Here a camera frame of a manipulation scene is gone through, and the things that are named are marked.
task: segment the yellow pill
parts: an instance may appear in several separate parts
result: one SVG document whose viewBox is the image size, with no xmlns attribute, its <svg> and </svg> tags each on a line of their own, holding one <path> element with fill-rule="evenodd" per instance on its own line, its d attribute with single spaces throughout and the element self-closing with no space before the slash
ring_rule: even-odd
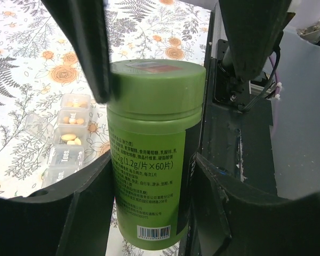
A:
<svg viewBox="0 0 320 256">
<path fill-rule="evenodd" d="M 82 142 L 81 142 L 81 140 L 79 138 L 76 138 L 75 139 L 75 144 L 76 145 L 82 145 Z"/>
<path fill-rule="evenodd" d="M 69 124 L 77 124 L 77 122 L 74 118 L 70 118 Z"/>
<path fill-rule="evenodd" d="M 79 104 L 79 106 L 80 106 L 81 108 L 87 108 L 87 103 L 86 103 L 86 102 L 81 102 L 81 103 Z"/>
<path fill-rule="evenodd" d="M 84 119 L 83 118 L 77 119 L 77 124 L 84 124 Z"/>
<path fill-rule="evenodd" d="M 63 118 L 63 122 L 65 123 L 65 124 L 68 124 L 69 123 L 69 117 L 68 116 L 66 116 L 66 117 L 64 117 Z"/>
<path fill-rule="evenodd" d="M 69 141 L 69 140 L 74 140 L 77 136 L 75 134 L 64 134 L 62 135 L 62 140 L 64 141 Z"/>
</svg>

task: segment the supplement bottle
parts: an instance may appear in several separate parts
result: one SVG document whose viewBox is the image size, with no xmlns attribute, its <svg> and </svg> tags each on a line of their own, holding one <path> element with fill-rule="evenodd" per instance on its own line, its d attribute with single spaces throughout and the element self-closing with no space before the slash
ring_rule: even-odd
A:
<svg viewBox="0 0 320 256">
<path fill-rule="evenodd" d="M 144 250 L 185 234 L 199 144 L 205 68 L 174 60 L 112 63 L 107 104 L 118 226 Z"/>
</svg>

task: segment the table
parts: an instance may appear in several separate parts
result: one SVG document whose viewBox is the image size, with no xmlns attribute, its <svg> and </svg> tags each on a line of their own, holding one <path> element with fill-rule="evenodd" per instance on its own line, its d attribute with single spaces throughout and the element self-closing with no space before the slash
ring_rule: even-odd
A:
<svg viewBox="0 0 320 256">
<path fill-rule="evenodd" d="M 112 61 L 204 62 L 210 12 L 176 0 L 109 1 Z M 91 94 L 74 49 L 40 0 L 0 0 L 0 197 L 41 188 L 50 146 L 24 132 L 30 111 L 55 124 L 64 93 Z M 109 150 L 106 106 L 91 100 L 85 164 Z M 177 255 L 178 246 L 149 252 L 123 239 L 116 208 L 106 255 Z"/>
</svg>

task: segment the green bottle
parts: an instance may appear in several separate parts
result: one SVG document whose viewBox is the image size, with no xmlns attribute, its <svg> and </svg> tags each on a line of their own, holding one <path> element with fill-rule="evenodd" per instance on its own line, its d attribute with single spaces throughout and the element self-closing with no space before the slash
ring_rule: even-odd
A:
<svg viewBox="0 0 320 256">
<path fill-rule="evenodd" d="M 107 106 L 118 226 L 144 250 L 185 234 L 201 132 L 205 68 L 174 60 L 112 63 Z"/>
</svg>

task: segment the floral tablecloth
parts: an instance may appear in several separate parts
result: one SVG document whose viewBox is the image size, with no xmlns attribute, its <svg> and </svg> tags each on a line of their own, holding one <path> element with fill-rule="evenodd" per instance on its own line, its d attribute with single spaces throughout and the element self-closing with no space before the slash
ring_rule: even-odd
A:
<svg viewBox="0 0 320 256">
<path fill-rule="evenodd" d="M 210 12 L 176 0 L 109 0 L 112 61 L 204 62 Z M 40 0 L 0 0 L 0 196 L 41 188 L 50 147 L 23 130 L 28 112 L 54 124 L 64 93 L 91 94 L 76 54 Z M 106 106 L 91 100 L 85 164 L 109 150 Z M 123 239 L 116 209 L 106 255 L 177 255 L 178 246 L 149 252 Z"/>
</svg>

